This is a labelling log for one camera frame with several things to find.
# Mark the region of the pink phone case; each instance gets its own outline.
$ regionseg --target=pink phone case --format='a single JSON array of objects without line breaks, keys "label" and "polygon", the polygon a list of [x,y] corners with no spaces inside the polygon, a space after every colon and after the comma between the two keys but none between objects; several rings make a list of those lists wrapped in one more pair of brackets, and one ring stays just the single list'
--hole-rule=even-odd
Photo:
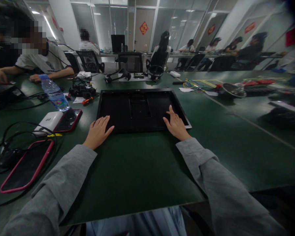
[{"label": "pink phone case", "polygon": [[[44,142],[45,140],[41,140],[41,141],[37,141],[37,142],[34,142],[32,143],[29,148],[31,148],[31,146],[35,143],[39,143],[39,142]],[[50,142],[50,145],[49,147],[47,148],[46,150],[46,153],[44,154],[43,158],[42,158],[42,161],[39,163],[39,166],[37,167],[35,173],[33,174],[33,177],[32,179],[30,180],[29,183],[27,183],[25,186],[23,187],[19,187],[19,188],[13,188],[13,189],[9,189],[9,190],[2,190],[3,186],[5,185],[5,183],[7,182],[7,180],[10,178],[10,176],[12,175],[12,173],[14,172],[14,170],[17,168],[17,166],[19,165],[19,163],[22,161],[23,157],[26,155],[27,152],[24,153],[24,155],[21,157],[21,159],[18,161],[18,163],[15,165],[15,167],[13,168],[13,170],[11,171],[11,173],[9,174],[9,176],[6,178],[6,180],[3,182],[3,184],[1,185],[0,187],[0,193],[13,193],[13,192],[17,192],[17,191],[21,191],[21,190],[24,190],[26,189],[34,180],[35,178],[37,177],[38,173],[40,172],[40,170],[42,169],[43,167],[43,164],[45,163],[47,157],[48,157],[48,154],[51,150],[51,148],[53,147],[53,144],[54,144],[54,141],[51,140],[51,139],[48,139],[48,141],[51,141]]]}]

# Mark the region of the red decoration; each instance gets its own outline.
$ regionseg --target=red decoration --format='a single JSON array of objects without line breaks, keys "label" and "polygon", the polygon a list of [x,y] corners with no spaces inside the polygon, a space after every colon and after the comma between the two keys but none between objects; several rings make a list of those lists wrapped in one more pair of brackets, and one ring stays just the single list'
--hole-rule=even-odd
[{"label": "red decoration", "polygon": [[55,27],[58,29],[58,26],[57,26],[57,23],[56,23],[55,19],[54,19],[53,17],[51,17],[51,18],[52,18],[52,22],[53,22],[53,24],[54,24]]},{"label": "red decoration", "polygon": [[209,28],[209,30],[207,31],[207,33],[210,35],[212,34],[212,32],[215,30],[215,24],[211,26],[211,28]]},{"label": "red decoration", "polygon": [[256,26],[256,23],[255,22],[252,22],[250,25],[248,25],[245,28],[245,34],[248,33],[249,31],[251,31],[255,26]]},{"label": "red decoration", "polygon": [[146,22],[143,22],[143,24],[140,27],[140,31],[141,31],[142,35],[144,35],[147,32],[147,30],[148,30],[148,25]]},{"label": "red decoration", "polygon": [[295,44],[295,28],[287,31],[285,34],[285,47],[289,47]]}]

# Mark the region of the green tabletop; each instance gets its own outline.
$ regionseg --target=green tabletop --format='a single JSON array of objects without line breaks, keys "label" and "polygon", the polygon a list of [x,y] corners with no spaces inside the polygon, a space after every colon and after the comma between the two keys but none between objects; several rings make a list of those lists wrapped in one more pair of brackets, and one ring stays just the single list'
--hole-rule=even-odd
[{"label": "green tabletop", "polygon": [[[273,76],[273,73],[264,71],[181,74],[181,79],[218,79],[230,82],[239,82],[242,78],[258,75]],[[26,79],[27,77],[28,75],[23,75],[15,79],[17,86],[26,95],[42,91],[39,84],[32,84]],[[247,105],[245,99],[250,98],[234,100],[234,105],[225,108],[222,103],[214,102],[205,94],[181,92],[178,89],[181,86],[172,85],[176,79],[168,74],[164,74],[158,82],[114,81],[106,84],[103,77],[103,75],[93,77],[93,87],[98,91],[174,88],[192,125],[190,135],[197,138],[205,148],[212,150],[220,162],[239,178],[249,191],[295,185],[295,150],[283,145],[278,139],[234,113],[236,111],[256,122],[258,115],[265,112],[260,110],[269,102],[267,97],[259,97],[258,104],[251,104],[253,109],[244,109]],[[57,79],[56,82],[65,88],[65,92],[71,86],[71,82],[67,79]],[[84,141],[89,124],[96,118],[98,100],[96,98],[87,106],[70,102],[73,109],[82,109],[83,115],[76,129],[62,137],[64,144],[49,169],[76,144]],[[14,106],[25,107],[28,106],[27,103],[22,102]],[[14,106],[0,111],[0,141],[3,131],[12,122],[38,123],[46,113],[55,111],[51,103],[28,110],[13,110]],[[264,126],[264,128],[276,132],[277,136],[288,134],[287,131],[281,132],[275,127]],[[86,181],[62,225],[204,201],[206,196],[195,184],[181,154],[175,147],[177,142],[167,131],[109,136],[96,150],[98,156],[91,165]],[[6,176],[0,175],[0,185]],[[18,213],[30,199],[34,188],[35,186],[17,201],[0,207],[0,232],[9,218]],[[0,194],[0,203],[18,194]]]}]

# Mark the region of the left hand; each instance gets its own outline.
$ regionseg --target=left hand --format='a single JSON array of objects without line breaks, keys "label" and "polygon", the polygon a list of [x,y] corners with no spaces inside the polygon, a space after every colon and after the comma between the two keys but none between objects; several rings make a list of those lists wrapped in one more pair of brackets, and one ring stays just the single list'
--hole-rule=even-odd
[{"label": "left hand", "polygon": [[31,75],[29,78],[32,82],[35,82],[35,83],[41,82],[41,79],[39,78],[38,74]]}]

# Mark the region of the water bottle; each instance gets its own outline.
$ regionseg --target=water bottle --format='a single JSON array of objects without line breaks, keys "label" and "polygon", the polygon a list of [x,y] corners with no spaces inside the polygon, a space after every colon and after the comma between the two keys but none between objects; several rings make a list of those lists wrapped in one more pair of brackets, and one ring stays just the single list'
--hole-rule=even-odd
[{"label": "water bottle", "polygon": [[42,88],[44,92],[48,95],[49,100],[59,111],[66,111],[70,109],[70,105],[66,100],[61,89],[56,83],[54,83],[46,74],[39,75],[42,80]]}]

